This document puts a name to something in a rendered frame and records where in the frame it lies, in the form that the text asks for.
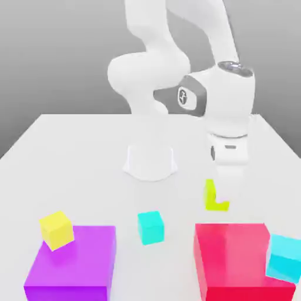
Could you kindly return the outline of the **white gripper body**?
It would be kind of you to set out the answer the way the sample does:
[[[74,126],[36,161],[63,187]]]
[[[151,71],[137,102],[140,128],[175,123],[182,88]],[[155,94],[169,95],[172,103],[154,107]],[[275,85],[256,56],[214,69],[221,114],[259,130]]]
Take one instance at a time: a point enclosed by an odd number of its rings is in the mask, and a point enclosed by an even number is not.
[[[218,165],[218,183],[221,187],[237,187],[243,182],[245,167],[234,165]]]

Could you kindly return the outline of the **large red box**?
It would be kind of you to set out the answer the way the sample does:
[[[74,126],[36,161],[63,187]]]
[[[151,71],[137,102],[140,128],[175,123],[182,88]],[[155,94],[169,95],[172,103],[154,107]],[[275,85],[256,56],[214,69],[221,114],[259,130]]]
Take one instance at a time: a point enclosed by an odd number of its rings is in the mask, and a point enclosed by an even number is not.
[[[197,223],[193,254],[201,301],[292,301],[293,283],[266,276],[263,223]]]

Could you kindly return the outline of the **small lime cube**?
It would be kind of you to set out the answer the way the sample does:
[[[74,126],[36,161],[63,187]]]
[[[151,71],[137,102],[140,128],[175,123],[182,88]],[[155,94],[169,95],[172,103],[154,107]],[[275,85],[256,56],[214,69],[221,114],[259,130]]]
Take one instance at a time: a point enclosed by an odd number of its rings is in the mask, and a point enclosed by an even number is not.
[[[210,211],[228,211],[229,210],[229,201],[223,201],[217,203],[216,201],[216,188],[213,179],[205,180],[203,200],[205,204],[205,209]]]

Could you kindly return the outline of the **small cyan cube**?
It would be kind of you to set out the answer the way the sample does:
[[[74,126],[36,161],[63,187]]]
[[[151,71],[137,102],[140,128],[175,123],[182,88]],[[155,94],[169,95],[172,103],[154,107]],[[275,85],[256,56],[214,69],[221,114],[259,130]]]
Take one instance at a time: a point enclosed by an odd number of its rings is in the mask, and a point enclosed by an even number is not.
[[[266,276],[298,284],[301,278],[301,239],[271,234],[266,252]]]
[[[159,211],[138,214],[138,233],[143,245],[164,241],[165,225]]]

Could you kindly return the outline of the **small yellow cube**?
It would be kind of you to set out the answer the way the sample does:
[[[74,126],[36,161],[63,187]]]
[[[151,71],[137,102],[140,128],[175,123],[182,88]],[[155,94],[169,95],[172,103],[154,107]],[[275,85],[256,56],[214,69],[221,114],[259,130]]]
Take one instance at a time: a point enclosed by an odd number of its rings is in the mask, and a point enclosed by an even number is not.
[[[57,211],[40,219],[39,224],[42,238],[51,251],[74,241],[72,223],[63,211]]]

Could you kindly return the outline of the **large purple box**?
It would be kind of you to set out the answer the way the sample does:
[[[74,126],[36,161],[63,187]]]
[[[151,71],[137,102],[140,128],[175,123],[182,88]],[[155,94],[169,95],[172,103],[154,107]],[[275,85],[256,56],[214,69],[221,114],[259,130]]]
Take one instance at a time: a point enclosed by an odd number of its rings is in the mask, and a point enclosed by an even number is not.
[[[114,226],[74,226],[75,240],[55,251],[43,243],[24,283],[27,301],[110,301]]]

